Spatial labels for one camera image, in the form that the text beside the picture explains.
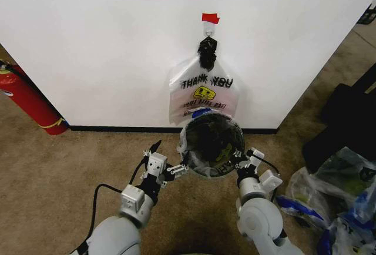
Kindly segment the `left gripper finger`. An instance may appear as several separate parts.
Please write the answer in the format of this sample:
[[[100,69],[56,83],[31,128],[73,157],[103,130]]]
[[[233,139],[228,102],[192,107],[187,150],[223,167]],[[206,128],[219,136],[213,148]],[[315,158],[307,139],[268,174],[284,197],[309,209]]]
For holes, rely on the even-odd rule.
[[[149,157],[151,157],[151,155],[158,150],[161,143],[162,143],[162,141],[158,140],[156,143],[152,144],[151,147],[148,150],[143,151],[142,163],[144,165],[146,165],[148,163]]]
[[[166,169],[165,179],[177,179],[185,175],[189,171],[189,167],[185,164],[169,166]]]

